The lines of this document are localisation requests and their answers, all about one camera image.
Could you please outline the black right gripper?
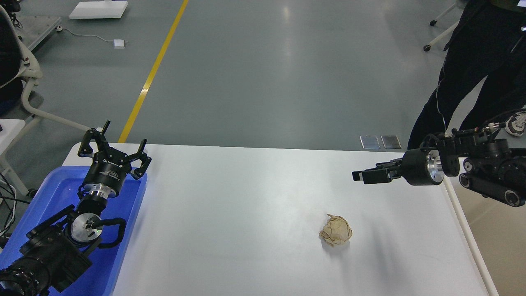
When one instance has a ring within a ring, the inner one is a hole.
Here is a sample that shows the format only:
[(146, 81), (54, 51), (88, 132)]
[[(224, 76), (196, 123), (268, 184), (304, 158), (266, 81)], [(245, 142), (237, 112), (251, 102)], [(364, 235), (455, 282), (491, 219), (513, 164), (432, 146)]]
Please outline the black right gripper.
[(353, 180), (363, 184), (383, 184), (404, 178), (412, 186), (439, 185), (444, 180), (441, 159), (437, 150), (412, 149), (402, 159), (376, 163), (375, 167), (353, 171)]

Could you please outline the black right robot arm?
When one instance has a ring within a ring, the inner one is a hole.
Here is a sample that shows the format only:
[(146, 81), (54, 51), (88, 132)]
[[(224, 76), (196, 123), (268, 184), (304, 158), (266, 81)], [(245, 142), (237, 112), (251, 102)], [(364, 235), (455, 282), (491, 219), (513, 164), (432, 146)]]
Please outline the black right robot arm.
[(353, 180), (380, 184), (404, 178), (410, 185), (424, 186), (439, 185), (445, 176), (458, 177), (462, 187), (483, 197), (524, 206), (525, 150), (510, 148), (507, 140), (495, 136), (506, 127), (498, 120), (517, 112), (500, 113), (474, 129), (428, 134), (401, 158), (353, 171)]

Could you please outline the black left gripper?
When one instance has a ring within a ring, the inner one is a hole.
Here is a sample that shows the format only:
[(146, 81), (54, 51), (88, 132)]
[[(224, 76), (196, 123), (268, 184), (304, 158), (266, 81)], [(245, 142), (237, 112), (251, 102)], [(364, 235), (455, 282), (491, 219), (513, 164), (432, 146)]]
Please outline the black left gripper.
[[(127, 155), (120, 150), (111, 150), (105, 133), (110, 126), (107, 120), (101, 131), (96, 128), (85, 132), (78, 150), (79, 157), (89, 157), (92, 165), (82, 183), (82, 189), (88, 192), (101, 192), (103, 198), (112, 198), (120, 195), (127, 174), (139, 180), (146, 174), (152, 158), (145, 152), (147, 139), (139, 144), (137, 152)], [(95, 153), (91, 143), (97, 145)], [(139, 160), (141, 165), (132, 169), (131, 164)]]

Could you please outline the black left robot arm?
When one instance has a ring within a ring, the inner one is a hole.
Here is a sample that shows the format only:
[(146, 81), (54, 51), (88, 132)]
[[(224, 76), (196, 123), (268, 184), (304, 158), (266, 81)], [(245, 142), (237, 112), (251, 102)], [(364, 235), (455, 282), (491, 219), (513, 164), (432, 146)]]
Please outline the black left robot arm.
[(111, 147), (105, 138), (109, 124), (101, 131), (89, 129), (79, 146), (78, 156), (92, 159), (78, 188), (79, 203), (27, 232), (21, 257), (1, 270), (2, 296), (47, 296), (50, 288), (62, 292), (92, 266), (94, 250), (116, 247), (124, 239), (126, 220), (102, 219), (103, 210), (120, 195), (127, 176), (145, 176), (152, 158), (145, 152), (146, 139), (133, 154)]

